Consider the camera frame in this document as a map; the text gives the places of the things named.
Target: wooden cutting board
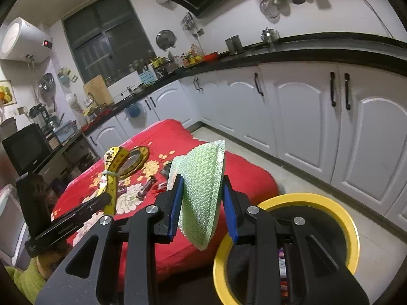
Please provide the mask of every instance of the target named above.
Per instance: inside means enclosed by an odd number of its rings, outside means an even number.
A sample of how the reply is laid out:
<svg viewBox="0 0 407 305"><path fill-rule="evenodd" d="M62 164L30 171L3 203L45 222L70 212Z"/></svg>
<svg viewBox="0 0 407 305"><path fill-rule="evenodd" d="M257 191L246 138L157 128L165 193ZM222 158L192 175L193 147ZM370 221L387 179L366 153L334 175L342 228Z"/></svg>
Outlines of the wooden cutting board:
<svg viewBox="0 0 407 305"><path fill-rule="evenodd" d="M105 81L101 75L93 78L91 81L83 85L83 90L86 96L91 93L99 105L110 105L113 103L113 98L106 87Z"/></svg>

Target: window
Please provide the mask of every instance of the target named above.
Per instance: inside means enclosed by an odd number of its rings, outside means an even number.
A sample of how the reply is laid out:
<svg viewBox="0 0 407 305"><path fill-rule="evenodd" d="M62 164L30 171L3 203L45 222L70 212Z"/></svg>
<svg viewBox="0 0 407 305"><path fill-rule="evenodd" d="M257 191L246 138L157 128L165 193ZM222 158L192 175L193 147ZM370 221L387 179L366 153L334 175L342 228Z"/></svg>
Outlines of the window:
<svg viewBox="0 0 407 305"><path fill-rule="evenodd" d="M135 60L155 58L129 0L98 0L67 18L64 28L85 83L102 75L109 86Z"/></svg>

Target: black countertop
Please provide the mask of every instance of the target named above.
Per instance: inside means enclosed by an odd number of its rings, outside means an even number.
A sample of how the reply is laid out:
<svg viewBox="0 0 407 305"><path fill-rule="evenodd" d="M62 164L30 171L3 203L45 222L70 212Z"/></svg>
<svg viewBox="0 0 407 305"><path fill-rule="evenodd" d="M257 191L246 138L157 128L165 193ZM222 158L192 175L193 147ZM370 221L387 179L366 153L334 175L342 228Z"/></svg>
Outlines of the black countertop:
<svg viewBox="0 0 407 305"><path fill-rule="evenodd" d="M140 101L156 90L178 79L215 70L256 66L262 63L286 61L324 61L364 65L407 77L407 43L372 34L332 32L305 34L281 38L275 48L264 43L245 47L241 54L219 54L219 60L201 63L188 69L180 68L159 79L140 94L132 94L117 103L112 110L99 117L84 131L89 135L99 125Z"/></svg>

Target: picture frame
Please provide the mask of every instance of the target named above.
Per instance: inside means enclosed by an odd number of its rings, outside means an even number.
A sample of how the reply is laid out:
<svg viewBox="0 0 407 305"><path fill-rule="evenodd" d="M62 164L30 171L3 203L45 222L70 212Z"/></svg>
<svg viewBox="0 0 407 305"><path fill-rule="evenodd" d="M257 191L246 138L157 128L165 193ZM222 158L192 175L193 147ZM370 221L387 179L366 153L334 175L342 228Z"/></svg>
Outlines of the picture frame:
<svg viewBox="0 0 407 305"><path fill-rule="evenodd" d="M16 96L9 80L0 80L0 99L4 106L16 104Z"/></svg>

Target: red blanket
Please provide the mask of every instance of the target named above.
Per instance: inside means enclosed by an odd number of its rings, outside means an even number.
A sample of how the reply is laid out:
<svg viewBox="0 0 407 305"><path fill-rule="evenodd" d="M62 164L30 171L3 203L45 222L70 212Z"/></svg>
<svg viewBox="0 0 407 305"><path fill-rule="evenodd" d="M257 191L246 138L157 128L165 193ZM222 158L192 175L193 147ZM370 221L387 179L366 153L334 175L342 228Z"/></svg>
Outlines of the red blanket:
<svg viewBox="0 0 407 305"><path fill-rule="evenodd" d="M150 156L140 171L120 182L115 219L130 217L138 210L153 204L156 195L165 190L158 188L160 183L166 182L159 173L163 166L175 156L185 155L202 143L204 141L193 137L179 122L170 119L158 122L126 141L123 146L128 150L136 146L147 146ZM99 160L72 181L58 200L52 218L89 200L98 188L103 170L103 160ZM229 176L233 189L247 194L253 205L278 194L277 185L267 171L229 152L225 154L225 175ZM136 198L137 192L150 176L156 177L157 182L141 202ZM75 245L102 215L102 213L94 214L92 219L68 241ZM172 244L157 244L155 253L158 279L162 280L173 273L204 266L211 262L226 232L225 213L221 208L215 235L205 251L195 248L179 230ZM127 244L125 243L119 272L120 281L123 281L124 277L126 251Z"/></svg>

